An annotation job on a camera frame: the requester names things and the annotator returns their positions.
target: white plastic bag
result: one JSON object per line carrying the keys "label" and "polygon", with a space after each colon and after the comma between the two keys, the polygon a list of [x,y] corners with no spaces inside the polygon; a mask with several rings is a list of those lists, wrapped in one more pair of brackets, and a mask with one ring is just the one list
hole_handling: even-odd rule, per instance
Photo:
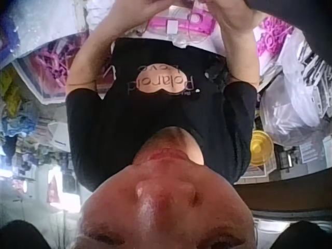
{"label": "white plastic bag", "polygon": [[304,40],[302,32],[295,30],[281,59],[284,75],[278,76],[261,98],[264,131],[282,146],[302,144],[320,124],[312,92],[302,78],[303,65],[297,60]]}

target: man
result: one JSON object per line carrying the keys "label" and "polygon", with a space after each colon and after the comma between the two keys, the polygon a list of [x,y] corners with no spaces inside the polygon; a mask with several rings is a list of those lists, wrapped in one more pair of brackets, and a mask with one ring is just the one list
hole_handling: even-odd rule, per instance
{"label": "man", "polygon": [[[222,29],[224,82],[210,74],[223,70],[215,54],[117,39],[173,2],[116,0],[71,67],[73,164],[94,191],[82,208],[78,248],[254,247],[251,212],[231,184],[251,157],[259,83],[253,28],[262,14],[243,0],[207,3]],[[101,100],[95,79],[115,40],[116,81]]]}

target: lips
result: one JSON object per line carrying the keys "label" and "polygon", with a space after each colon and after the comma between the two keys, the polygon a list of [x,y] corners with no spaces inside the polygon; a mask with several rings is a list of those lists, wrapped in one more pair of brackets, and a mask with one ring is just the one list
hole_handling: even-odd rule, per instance
{"label": "lips", "polygon": [[153,152],[149,157],[148,161],[150,160],[159,160],[162,158],[175,158],[175,159],[181,159],[181,160],[188,160],[187,154],[185,154],[183,151],[178,149],[171,149],[171,148],[164,148],[159,149]]}

